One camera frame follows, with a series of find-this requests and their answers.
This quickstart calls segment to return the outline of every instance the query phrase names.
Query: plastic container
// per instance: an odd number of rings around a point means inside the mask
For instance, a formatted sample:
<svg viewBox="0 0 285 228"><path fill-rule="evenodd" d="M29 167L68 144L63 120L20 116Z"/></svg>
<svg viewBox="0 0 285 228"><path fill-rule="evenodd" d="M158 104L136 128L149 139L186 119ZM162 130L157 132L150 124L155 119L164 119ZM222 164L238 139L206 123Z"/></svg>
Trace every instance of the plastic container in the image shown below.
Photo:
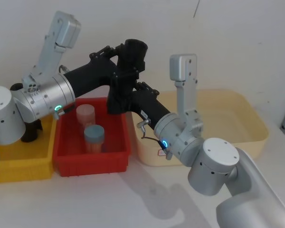
<svg viewBox="0 0 285 228"><path fill-rule="evenodd" d="M0 146L0 183L50 179L53 174L53 145L56 121L52 116L41 119L43 131L30 143Z"/></svg>
<svg viewBox="0 0 285 228"><path fill-rule="evenodd" d="M84 130L86 127L95 124L95 108L90 104L82 104L76 109L76 117Z"/></svg>
<svg viewBox="0 0 285 228"><path fill-rule="evenodd" d="M177 113L176 92L162 92L158 100L171 112ZM199 90L197 103L204 122L205 139L222 138L246 151L252 158L260 155L269 133L261 118L242 95L231 90ZM140 121L141 118L133 114L134 124ZM142 132L137 128L135 132L138 156L143 163L150 166L181 164L175 157L170 161L166 160L156 142L142 140ZM146 135L155 137L150 127L146 127Z"/></svg>
<svg viewBox="0 0 285 228"><path fill-rule="evenodd" d="M77 99L76 105L95 107L96 124L105 131L102 153L86 153L83 134L75 110L63 115L57 123L53 161L63 177L126 171L131 152L125 115L109 115L106 98Z"/></svg>
<svg viewBox="0 0 285 228"><path fill-rule="evenodd" d="M87 153L101 153L105 141L105 130L100 125L85 128L85 149Z"/></svg>

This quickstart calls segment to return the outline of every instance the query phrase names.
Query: robotic arm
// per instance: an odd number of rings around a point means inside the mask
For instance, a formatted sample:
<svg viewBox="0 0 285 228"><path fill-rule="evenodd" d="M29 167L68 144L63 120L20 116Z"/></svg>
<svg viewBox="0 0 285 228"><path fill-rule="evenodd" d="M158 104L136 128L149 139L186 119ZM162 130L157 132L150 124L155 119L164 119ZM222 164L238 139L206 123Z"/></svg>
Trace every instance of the robotic arm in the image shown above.
<svg viewBox="0 0 285 228"><path fill-rule="evenodd" d="M147 45L142 41L129 39L116 48L106 46L92 53L88 64L64 75L56 74L62 53L74 45L79 29L73 16L58 12L38 65L23 78L24 88L9 91L0 86L0 144L18 140L25 131L23 122L31 123L48 114L59 118L77 97L109 85L108 112L137 113L144 136L144 126L149 125L166 158L176 156L191 167L188 181L196 191L212 196L226 184L232 197L217 207L220 227L285 228L285 205L252 159L225 140L201 137L203 122L195 103L195 55L170 58L170 78L175 81L178 100L178 113L170 113L157 101L157 90L137 82L145 68ZM110 60L114 56L118 56L117 64Z"/></svg>

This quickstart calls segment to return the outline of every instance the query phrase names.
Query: green indicator light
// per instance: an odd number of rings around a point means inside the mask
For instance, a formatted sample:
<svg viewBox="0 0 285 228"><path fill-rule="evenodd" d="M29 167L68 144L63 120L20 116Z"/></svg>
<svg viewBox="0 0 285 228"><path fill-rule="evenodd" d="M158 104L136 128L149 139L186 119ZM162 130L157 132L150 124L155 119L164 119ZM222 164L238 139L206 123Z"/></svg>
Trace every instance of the green indicator light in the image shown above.
<svg viewBox="0 0 285 228"><path fill-rule="evenodd" d="M62 108L62 106L61 106L61 105L57 105L57 106L55 107L55 111L58 111L60 108Z"/></svg>

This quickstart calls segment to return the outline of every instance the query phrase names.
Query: yellow plastic bin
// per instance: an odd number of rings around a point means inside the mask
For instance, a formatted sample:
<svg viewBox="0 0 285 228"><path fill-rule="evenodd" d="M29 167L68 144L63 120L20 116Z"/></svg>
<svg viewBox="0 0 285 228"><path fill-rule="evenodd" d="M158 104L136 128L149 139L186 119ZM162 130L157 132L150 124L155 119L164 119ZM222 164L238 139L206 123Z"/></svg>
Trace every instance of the yellow plastic bin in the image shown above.
<svg viewBox="0 0 285 228"><path fill-rule="evenodd" d="M177 113L176 92L162 92L158 100L171 112ZM241 95L231 90L199 90L198 112L204 122L203 137L222 138L234 146L246 151L256 158L260 155L269 136L268 130ZM133 113L133 123L137 124L141 118ZM141 139L142 132L135 128L136 147L140 160L150 166L166 166L181 164L175 157L166 160L157 142ZM146 127L146 135L155 137L153 130Z"/></svg>
<svg viewBox="0 0 285 228"><path fill-rule="evenodd" d="M56 121L41 119L43 131L30 143L0 146L0 183L49 179L53 174L52 154Z"/></svg>

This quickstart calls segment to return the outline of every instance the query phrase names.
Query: label sticker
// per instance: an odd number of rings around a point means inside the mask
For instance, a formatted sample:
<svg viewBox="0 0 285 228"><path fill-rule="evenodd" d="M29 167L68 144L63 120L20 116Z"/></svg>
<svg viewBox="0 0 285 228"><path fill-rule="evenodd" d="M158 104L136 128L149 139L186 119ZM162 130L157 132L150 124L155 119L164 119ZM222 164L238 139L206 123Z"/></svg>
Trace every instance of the label sticker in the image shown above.
<svg viewBox="0 0 285 228"><path fill-rule="evenodd" d="M163 150L158 150L157 153L158 156L166 156L165 152Z"/></svg>
<svg viewBox="0 0 285 228"><path fill-rule="evenodd" d="M141 115L142 115L145 119L148 119L148 115L147 115L143 110L141 110Z"/></svg>

